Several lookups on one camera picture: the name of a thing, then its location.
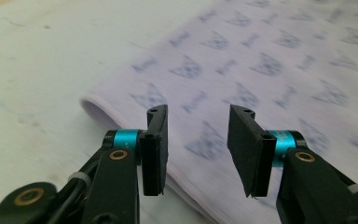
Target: white table surface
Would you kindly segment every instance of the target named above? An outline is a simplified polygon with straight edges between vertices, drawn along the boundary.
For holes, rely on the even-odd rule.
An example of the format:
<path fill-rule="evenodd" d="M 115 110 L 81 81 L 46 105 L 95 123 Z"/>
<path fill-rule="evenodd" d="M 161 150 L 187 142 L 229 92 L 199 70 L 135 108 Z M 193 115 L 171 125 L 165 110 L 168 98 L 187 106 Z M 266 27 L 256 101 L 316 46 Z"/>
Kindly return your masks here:
<path fill-rule="evenodd" d="M 36 181 L 60 189 L 105 133 L 79 98 L 214 2 L 0 0 L 0 202 Z M 205 221 L 166 189 L 141 198 L 141 222 Z"/>

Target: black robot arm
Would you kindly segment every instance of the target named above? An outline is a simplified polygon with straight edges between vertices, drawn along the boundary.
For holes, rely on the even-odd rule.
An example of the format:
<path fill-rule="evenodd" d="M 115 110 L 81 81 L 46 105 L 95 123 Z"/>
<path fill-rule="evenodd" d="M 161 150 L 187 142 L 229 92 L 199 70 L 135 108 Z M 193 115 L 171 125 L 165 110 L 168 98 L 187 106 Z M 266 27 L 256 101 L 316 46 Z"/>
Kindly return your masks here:
<path fill-rule="evenodd" d="M 265 197 L 273 166 L 283 166 L 282 223 L 358 223 L 358 184 L 311 151 L 297 131 L 267 131 L 255 112 L 232 105 L 227 146 L 246 196 Z"/>
<path fill-rule="evenodd" d="M 168 107 L 147 111 L 147 130 L 109 131 L 101 148 L 56 191 L 46 182 L 11 192 L 0 203 L 0 224 L 139 223 L 137 165 L 144 195 L 165 187 L 168 160 Z"/>

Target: white cloth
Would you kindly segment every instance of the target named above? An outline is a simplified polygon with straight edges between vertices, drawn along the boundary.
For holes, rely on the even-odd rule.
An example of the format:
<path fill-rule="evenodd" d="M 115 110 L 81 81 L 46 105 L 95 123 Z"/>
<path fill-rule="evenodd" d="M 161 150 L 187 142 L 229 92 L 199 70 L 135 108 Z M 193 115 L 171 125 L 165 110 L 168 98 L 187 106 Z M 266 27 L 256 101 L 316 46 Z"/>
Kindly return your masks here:
<path fill-rule="evenodd" d="M 281 170 L 246 198 L 227 150 L 229 104 L 264 129 L 298 130 L 358 181 L 358 2 L 219 2 L 82 99 L 106 129 L 146 127 L 169 106 L 168 184 L 218 223 L 278 223 Z"/>

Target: brass screw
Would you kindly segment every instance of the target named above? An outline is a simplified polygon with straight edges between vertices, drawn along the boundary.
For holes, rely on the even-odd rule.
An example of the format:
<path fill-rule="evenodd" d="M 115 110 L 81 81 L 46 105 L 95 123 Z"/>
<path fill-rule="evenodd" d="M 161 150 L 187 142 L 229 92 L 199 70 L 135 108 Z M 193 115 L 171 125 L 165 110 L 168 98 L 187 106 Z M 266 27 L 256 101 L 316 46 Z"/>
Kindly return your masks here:
<path fill-rule="evenodd" d="M 37 202 L 42 198 L 45 191 L 41 188 L 26 189 L 21 194 L 17 195 L 14 204 L 17 206 L 26 206 Z"/>
<path fill-rule="evenodd" d="M 307 152 L 297 152 L 296 157 L 301 161 L 313 162 L 315 158 Z"/>
<path fill-rule="evenodd" d="M 119 161 L 127 157 L 127 151 L 116 150 L 109 154 L 109 158 L 114 161 Z"/>

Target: black cable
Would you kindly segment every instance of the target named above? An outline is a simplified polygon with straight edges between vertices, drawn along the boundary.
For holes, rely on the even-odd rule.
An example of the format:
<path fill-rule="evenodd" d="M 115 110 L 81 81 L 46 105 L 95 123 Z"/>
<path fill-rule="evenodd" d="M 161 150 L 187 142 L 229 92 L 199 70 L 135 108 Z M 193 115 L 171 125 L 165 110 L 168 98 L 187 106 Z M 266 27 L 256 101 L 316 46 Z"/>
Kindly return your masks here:
<path fill-rule="evenodd" d="M 60 208 L 53 214 L 48 224 L 61 223 L 66 215 L 71 212 L 71 209 L 76 206 L 76 202 L 78 202 L 79 198 L 84 195 L 85 189 L 86 184 L 83 181 L 77 180 L 75 188 Z"/>

